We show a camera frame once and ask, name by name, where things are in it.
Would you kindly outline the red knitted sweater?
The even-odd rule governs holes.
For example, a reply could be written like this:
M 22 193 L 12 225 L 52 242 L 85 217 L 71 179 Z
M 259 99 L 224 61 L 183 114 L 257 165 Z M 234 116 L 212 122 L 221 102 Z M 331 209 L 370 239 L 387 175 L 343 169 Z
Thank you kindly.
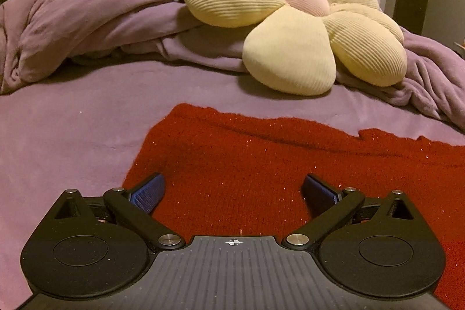
M 149 131 L 124 180 L 159 172 L 155 219 L 184 238 L 272 235 L 308 222 L 300 188 L 314 173 L 370 197 L 403 190 L 440 240 L 447 265 L 437 296 L 464 307 L 464 148 L 378 129 L 349 135 L 295 118 L 261 120 L 178 105 Z

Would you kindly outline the purple bed sheet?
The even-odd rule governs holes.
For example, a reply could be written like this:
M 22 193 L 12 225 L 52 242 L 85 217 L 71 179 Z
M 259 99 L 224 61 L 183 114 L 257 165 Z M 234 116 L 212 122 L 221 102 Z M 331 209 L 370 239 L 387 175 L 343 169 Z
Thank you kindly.
M 192 65 L 62 66 L 49 79 L 1 98 L 3 309 L 29 298 L 21 249 L 62 191 L 99 196 L 120 186 L 147 132 L 180 103 L 250 117 L 315 120 L 352 135 L 377 128 L 464 143 L 464 134 L 446 123 L 340 85 L 320 98 L 294 98 L 247 75 Z

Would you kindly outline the cream flower shaped pillow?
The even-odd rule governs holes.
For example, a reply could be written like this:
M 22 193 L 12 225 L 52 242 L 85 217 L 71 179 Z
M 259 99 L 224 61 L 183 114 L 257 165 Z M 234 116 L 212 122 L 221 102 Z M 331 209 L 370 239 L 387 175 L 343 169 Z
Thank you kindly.
M 259 82 L 287 94 L 327 92 L 342 64 L 356 79 L 390 87 L 407 72 L 399 25 L 378 0 L 185 0 L 196 19 L 249 28 L 242 61 Z

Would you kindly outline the purple crumpled blanket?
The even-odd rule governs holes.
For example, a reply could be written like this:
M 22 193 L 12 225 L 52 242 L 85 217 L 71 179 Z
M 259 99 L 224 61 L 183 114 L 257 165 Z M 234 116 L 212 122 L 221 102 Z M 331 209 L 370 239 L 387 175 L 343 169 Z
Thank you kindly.
M 71 58 L 81 64 L 188 61 L 245 72 L 248 28 L 215 28 L 180 0 L 8 0 L 1 5 L 1 92 L 50 76 Z M 339 66 L 336 80 L 395 106 L 464 126 L 464 63 L 446 46 L 405 32 L 407 74 L 390 87 L 363 82 Z

